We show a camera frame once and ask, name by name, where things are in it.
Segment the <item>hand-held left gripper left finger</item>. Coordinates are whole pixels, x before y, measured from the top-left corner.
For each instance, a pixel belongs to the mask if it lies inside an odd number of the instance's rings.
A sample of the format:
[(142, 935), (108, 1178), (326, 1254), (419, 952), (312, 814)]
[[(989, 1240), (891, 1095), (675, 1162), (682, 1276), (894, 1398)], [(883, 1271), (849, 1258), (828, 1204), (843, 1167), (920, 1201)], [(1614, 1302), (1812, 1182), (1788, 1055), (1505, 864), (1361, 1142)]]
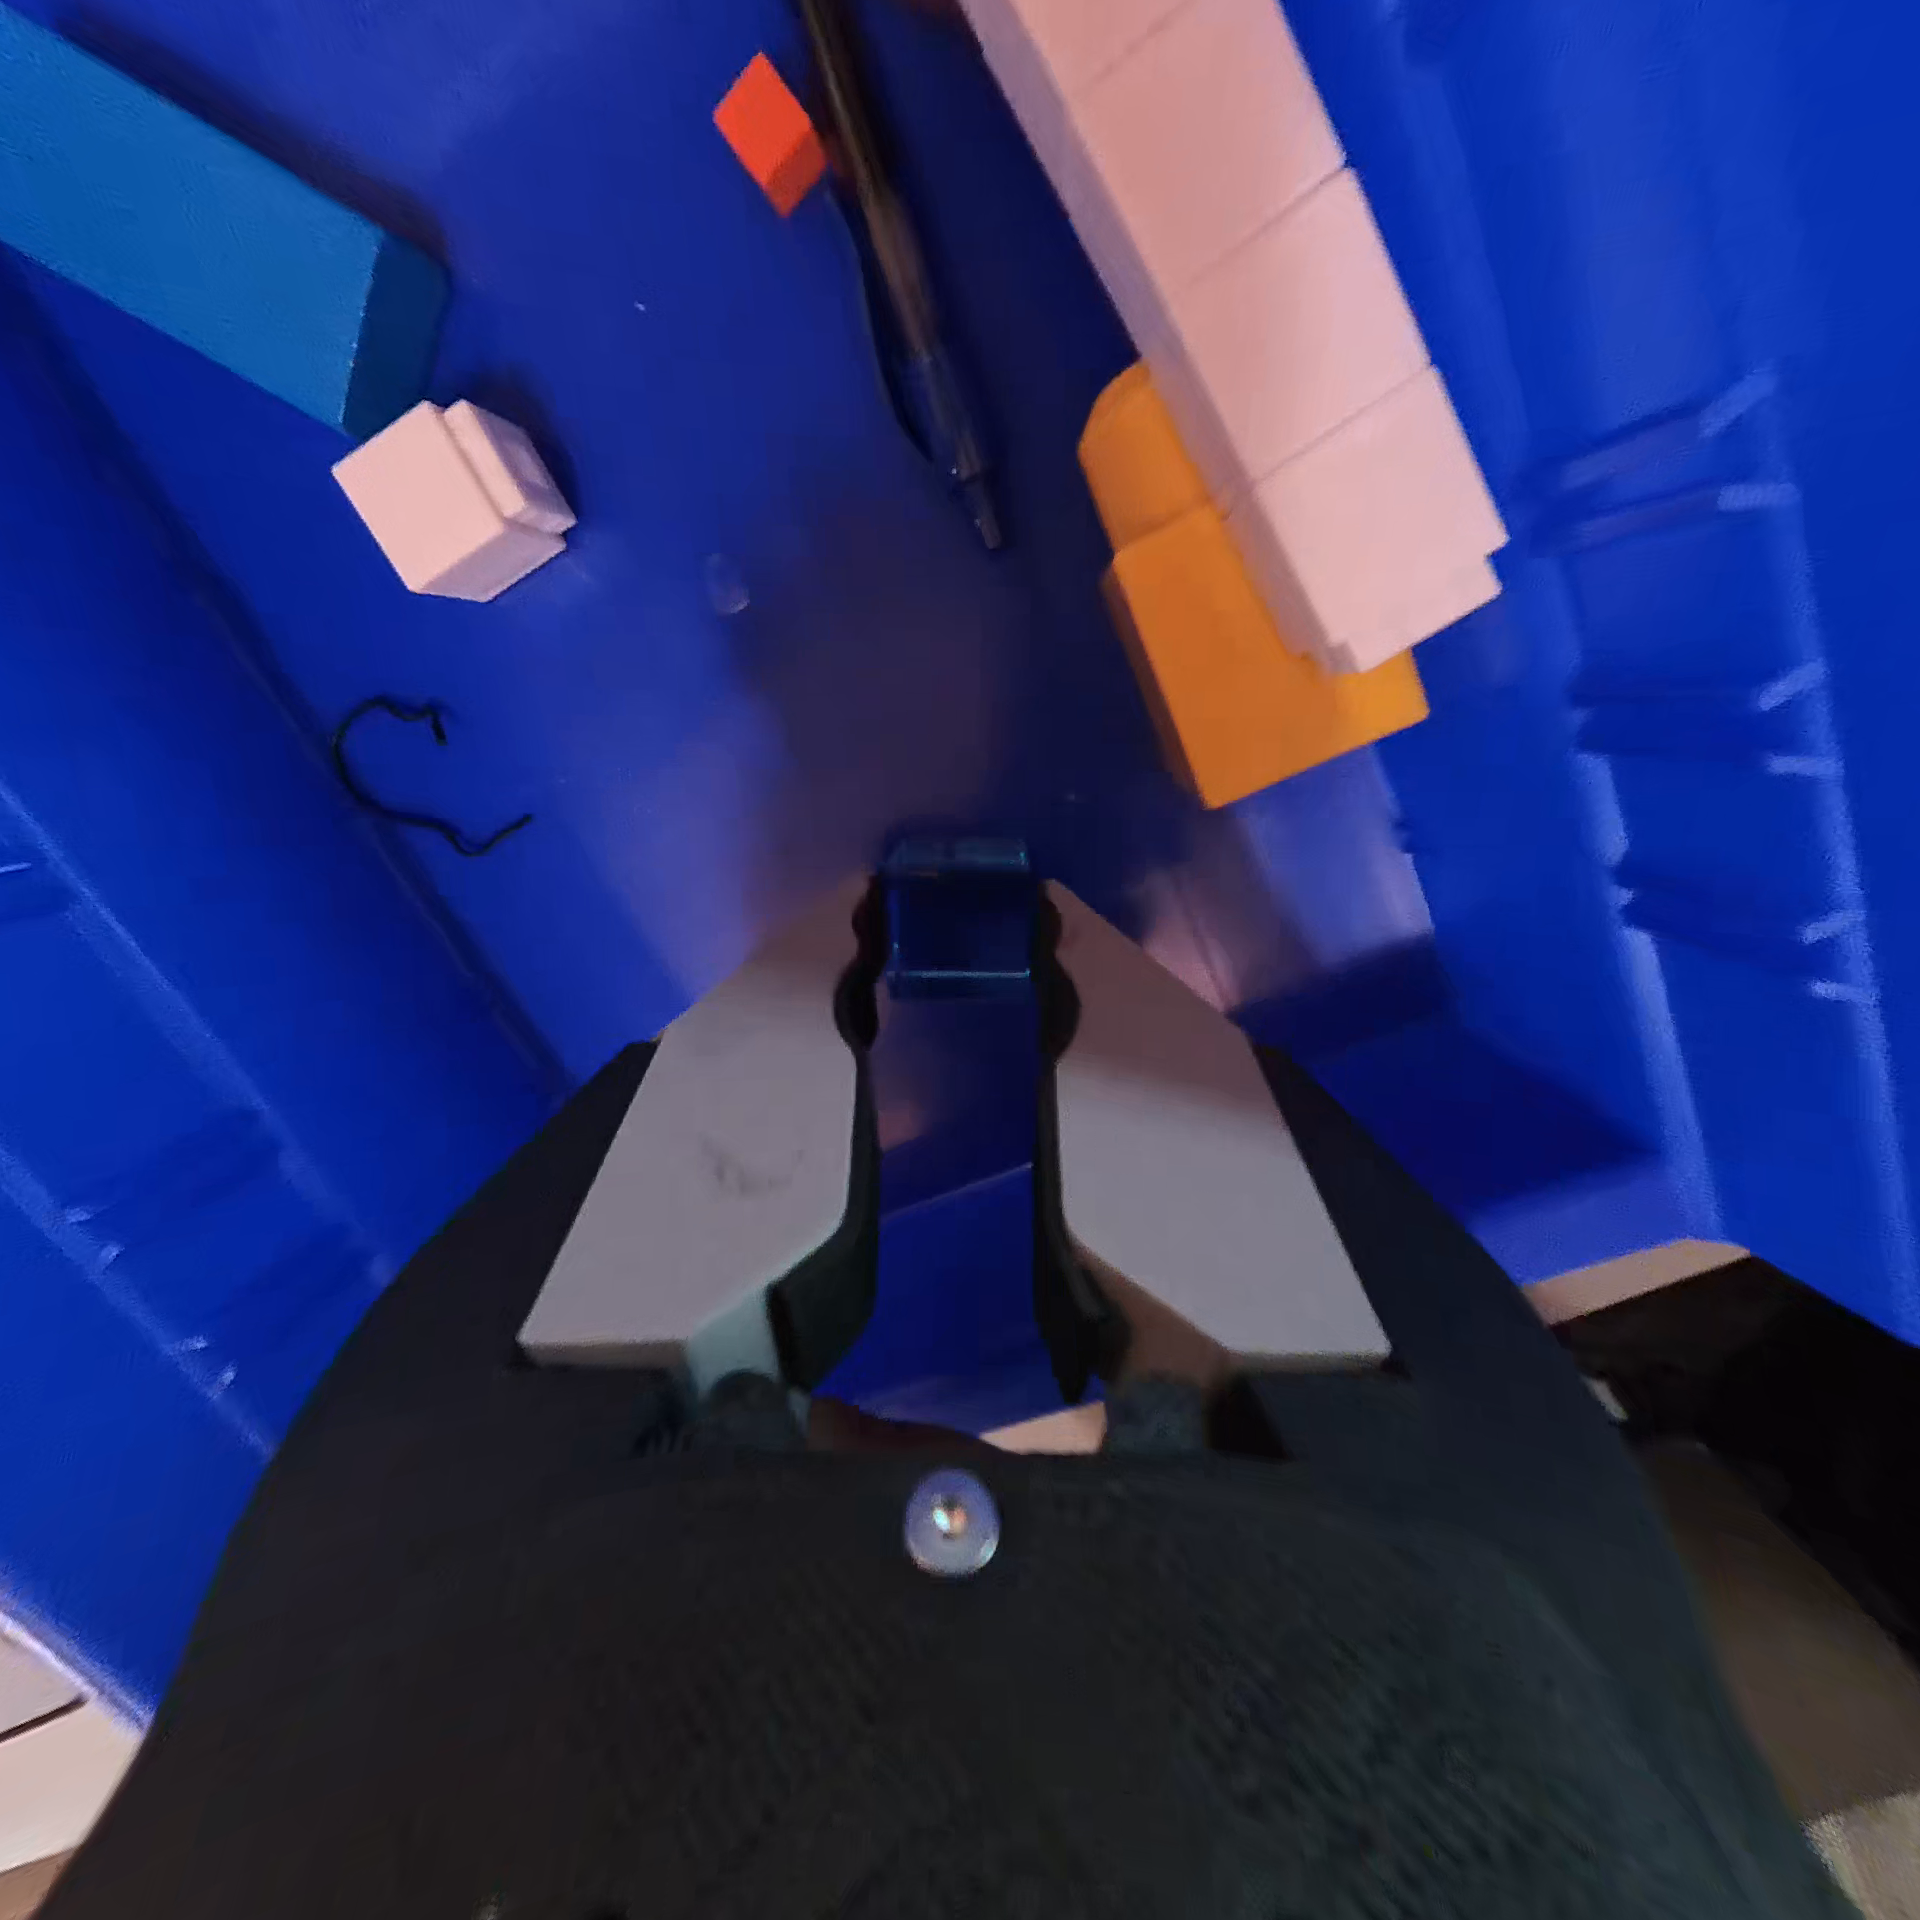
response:
[(518, 1327), (528, 1360), (816, 1389), (874, 1316), (883, 895), (850, 878), (657, 1039)]

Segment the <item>long white block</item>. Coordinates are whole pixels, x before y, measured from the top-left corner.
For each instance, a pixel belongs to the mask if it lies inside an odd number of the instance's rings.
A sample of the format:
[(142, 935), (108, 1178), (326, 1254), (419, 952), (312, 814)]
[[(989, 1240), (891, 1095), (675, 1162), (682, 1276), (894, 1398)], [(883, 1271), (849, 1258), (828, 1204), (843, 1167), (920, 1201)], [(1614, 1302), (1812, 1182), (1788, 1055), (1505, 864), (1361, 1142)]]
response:
[(1489, 605), (1501, 513), (1285, 6), (962, 13), (1288, 644)]

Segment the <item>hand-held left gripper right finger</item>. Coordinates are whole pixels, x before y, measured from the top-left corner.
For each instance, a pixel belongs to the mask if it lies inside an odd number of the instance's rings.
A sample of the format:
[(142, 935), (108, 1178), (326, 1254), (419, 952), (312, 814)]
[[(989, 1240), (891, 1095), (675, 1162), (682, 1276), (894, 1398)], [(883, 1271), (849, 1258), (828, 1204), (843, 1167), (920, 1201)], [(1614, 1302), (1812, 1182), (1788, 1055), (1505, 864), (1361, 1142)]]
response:
[(1252, 1042), (1060, 882), (1032, 933), (1034, 1296), (1062, 1398), (1133, 1360), (1133, 1294), (1228, 1362), (1380, 1364), (1388, 1333)]

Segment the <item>person's black clothing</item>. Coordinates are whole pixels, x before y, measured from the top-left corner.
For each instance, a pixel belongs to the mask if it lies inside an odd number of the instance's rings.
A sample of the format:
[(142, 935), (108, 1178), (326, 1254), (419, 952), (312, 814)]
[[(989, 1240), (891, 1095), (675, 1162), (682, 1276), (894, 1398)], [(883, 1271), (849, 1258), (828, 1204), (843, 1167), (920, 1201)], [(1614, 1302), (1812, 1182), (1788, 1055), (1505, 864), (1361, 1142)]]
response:
[(1638, 1445), (1691, 1441), (1918, 1654), (1918, 1349), (1741, 1257), (1555, 1333)]

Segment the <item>blue plastic bin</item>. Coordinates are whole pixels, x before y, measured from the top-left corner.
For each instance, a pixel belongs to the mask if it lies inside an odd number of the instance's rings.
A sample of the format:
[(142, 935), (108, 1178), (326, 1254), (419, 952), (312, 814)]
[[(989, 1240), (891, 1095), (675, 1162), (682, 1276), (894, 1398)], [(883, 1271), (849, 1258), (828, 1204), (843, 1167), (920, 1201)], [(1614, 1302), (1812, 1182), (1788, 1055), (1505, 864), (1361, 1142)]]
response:
[[(1027, 844), (1515, 1280), (1916, 1342), (1916, 5), (1289, 5), (1510, 541), (1432, 717), (1210, 818), (1075, 446), (1133, 348), (966, 28), (859, 45), (992, 464), (710, 120), (792, 5), (4, 5), (438, 261), (581, 522), (409, 594), (348, 434), (4, 245), (4, 1605), (147, 1720), (268, 1458), (565, 1097), (905, 833)], [(352, 751), (477, 858), (372, 821)]]

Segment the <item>black thread scrap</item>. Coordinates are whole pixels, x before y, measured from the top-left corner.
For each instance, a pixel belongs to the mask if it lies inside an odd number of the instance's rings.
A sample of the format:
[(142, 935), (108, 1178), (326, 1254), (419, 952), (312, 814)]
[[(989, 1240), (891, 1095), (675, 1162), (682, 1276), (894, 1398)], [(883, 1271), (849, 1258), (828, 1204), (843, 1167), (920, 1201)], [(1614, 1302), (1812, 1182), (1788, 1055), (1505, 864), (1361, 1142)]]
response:
[(469, 832), (451, 818), (419, 808), (397, 806), (384, 800), (356, 766), (352, 743), (356, 732), (372, 717), (386, 717), (401, 727), (425, 729), (438, 748), (448, 745), (451, 708), (435, 698), (403, 698), (390, 692), (372, 692), (356, 701), (332, 729), (326, 737), (326, 757), (332, 772), (350, 802), (372, 821), (404, 832), (425, 832), (437, 836), (453, 855), (465, 858), (490, 857), (515, 836), (536, 825), (538, 815), (524, 812), (490, 832)]

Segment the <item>dark blue cube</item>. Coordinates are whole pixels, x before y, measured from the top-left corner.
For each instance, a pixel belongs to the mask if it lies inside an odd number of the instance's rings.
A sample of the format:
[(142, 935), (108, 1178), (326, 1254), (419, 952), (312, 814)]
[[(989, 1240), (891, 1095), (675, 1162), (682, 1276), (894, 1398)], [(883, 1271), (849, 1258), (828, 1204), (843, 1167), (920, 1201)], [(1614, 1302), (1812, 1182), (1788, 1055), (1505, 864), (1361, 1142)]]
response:
[(880, 864), (894, 1000), (1019, 1000), (1034, 989), (1041, 879), (1027, 844), (905, 833)]

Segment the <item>dark blue pen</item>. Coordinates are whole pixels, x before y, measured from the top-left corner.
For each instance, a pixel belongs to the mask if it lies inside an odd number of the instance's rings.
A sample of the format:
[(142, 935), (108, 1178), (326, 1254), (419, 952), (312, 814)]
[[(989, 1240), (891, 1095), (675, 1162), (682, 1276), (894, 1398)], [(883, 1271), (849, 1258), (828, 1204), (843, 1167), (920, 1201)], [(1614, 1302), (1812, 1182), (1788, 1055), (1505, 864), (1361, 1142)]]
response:
[(849, 215), (884, 390), (924, 464), (976, 538), (1003, 546), (992, 464), (946, 348), (920, 230), (866, 74), (850, 5), (798, 1), (819, 82), (837, 196)]

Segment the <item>long teal block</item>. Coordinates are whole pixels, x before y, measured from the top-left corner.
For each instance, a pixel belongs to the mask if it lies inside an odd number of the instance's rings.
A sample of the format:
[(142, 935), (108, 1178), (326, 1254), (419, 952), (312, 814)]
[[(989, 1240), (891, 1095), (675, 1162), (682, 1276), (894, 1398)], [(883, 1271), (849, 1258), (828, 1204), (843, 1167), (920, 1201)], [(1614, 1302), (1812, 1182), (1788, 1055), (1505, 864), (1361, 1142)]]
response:
[(437, 257), (12, 6), (3, 237), (352, 440), (425, 397)]

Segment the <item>orange cube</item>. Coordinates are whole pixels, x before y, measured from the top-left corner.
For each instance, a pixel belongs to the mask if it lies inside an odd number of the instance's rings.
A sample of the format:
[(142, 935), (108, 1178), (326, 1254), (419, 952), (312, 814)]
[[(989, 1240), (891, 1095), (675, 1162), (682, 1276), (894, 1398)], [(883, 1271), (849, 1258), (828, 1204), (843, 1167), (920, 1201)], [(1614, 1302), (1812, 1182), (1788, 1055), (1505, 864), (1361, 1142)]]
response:
[(1210, 502), (1120, 544), (1102, 594), (1164, 760), (1203, 808), (1429, 717), (1413, 655), (1332, 673), (1291, 654)]

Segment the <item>white cube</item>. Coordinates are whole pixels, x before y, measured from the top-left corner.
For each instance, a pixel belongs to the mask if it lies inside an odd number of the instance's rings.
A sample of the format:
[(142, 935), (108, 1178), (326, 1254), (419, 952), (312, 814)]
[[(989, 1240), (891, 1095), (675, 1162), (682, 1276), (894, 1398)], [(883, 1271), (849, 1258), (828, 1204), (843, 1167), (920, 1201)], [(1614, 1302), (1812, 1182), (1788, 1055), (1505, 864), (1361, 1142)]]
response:
[(409, 592), (485, 605), (568, 553), (576, 522), (536, 440), (469, 400), (424, 400), (332, 465)]

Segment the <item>red cube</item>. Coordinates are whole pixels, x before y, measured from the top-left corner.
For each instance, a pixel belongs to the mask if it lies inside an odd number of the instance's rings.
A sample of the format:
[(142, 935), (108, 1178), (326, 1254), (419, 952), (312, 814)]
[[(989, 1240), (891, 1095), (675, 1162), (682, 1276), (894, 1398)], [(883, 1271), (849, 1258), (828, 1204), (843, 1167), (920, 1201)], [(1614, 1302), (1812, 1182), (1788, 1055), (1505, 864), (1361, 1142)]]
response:
[(780, 216), (792, 216), (828, 175), (822, 137), (766, 52), (740, 68), (710, 122)]

